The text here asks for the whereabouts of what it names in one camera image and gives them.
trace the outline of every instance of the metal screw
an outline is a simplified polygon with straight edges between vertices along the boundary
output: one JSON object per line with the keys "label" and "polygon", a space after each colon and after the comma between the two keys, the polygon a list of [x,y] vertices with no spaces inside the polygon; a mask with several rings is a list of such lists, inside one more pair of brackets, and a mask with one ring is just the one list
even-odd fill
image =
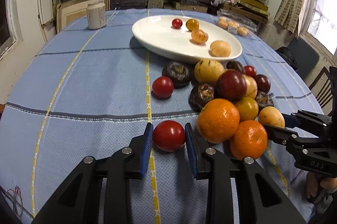
{"label": "metal screw", "polygon": [[251,158],[251,157],[246,157],[245,158],[245,163],[247,163],[247,164],[253,164],[254,163],[254,159]]}
{"label": "metal screw", "polygon": [[83,160],[83,162],[84,162],[85,164],[92,163],[93,161],[94,161],[94,158],[91,157],[91,156],[85,157],[84,160]]}
{"label": "metal screw", "polygon": [[132,152],[132,149],[130,147],[124,147],[122,149],[122,153],[125,154],[125,155],[128,155]]}
{"label": "metal screw", "polygon": [[214,148],[207,148],[206,149],[206,153],[208,153],[209,155],[214,155],[215,154],[215,149]]}

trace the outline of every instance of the table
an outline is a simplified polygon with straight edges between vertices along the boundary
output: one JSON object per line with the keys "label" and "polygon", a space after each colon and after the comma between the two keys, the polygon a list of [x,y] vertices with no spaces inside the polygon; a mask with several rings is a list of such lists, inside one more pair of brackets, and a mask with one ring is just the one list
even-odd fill
{"label": "table", "polygon": [[[0,185],[20,187],[24,224],[85,156],[109,157],[143,134],[148,121],[195,126],[197,113],[188,104],[191,85],[164,101],[150,95],[168,60],[143,48],[131,27],[160,14],[216,23],[209,14],[165,9],[109,11],[107,26],[99,30],[89,30],[87,19],[80,18],[41,49],[13,87],[0,122]],[[243,47],[237,60],[270,78],[271,96],[282,113],[322,113],[301,78],[266,43],[255,35],[237,38]],[[223,151],[221,144],[215,147]],[[152,160],[146,177],[131,181],[134,223],[204,223],[207,181],[193,179],[186,149],[154,148]],[[294,167],[285,147],[269,142],[258,162],[308,220],[313,205],[304,197],[305,172]]]}

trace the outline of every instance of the white plate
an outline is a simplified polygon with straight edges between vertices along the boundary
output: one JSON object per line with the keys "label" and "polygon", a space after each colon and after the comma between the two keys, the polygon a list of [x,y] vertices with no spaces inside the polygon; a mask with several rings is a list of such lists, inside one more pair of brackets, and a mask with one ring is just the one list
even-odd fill
{"label": "white plate", "polygon": [[[176,18],[183,21],[181,29],[172,27],[172,21]],[[198,20],[199,28],[208,34],[208,41],[205,45],[191,43],[191,32],[185,26],[188,19],[191,18],[174,15],[145,17],[134,23],[132,33],[145,48],[175,61],[195,64],[201,59],[210,59],[226,62],[241,55],[242,46],[237,38],[217,25],[202,20]],[[213,57],[209,54],[210,45],[215,40],[229,43],[229,57]]]}

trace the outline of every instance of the chair backrest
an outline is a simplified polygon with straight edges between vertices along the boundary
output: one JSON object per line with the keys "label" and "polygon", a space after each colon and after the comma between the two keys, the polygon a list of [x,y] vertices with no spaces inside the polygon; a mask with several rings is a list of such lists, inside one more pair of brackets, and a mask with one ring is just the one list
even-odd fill
{"label": "chair backrest", "polygon": [[318,83],[318,81],[322,78],[323,74],[326,75],[327,80],[323,84],[321,90],[316,95],[316,99],[318,103],[320,104],[320,107],[323,108],[326,106],[331,100],[332,100],[332,93],[331,93],[331,81],[330,81],[330,73],[326,69],[326,67],[323,67],[318,76],[315,78],[315,80],[312,82],[312,84],[309,86],[309,89],[312,90],[314,86]]}

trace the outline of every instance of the glasses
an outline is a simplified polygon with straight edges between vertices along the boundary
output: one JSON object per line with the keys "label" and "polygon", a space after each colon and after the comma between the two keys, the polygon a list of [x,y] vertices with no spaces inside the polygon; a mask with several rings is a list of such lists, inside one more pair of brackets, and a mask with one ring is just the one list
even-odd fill
{"label": "glasses", "polygon": [[21,191],[18,186],[15,186],[15,189],[8,189],[5,192],[5,198],[8,198],[13,203],[13,212],[18,218],[21,218],[23,214],[23,204],[22,204],[22,197],[21,197]]}

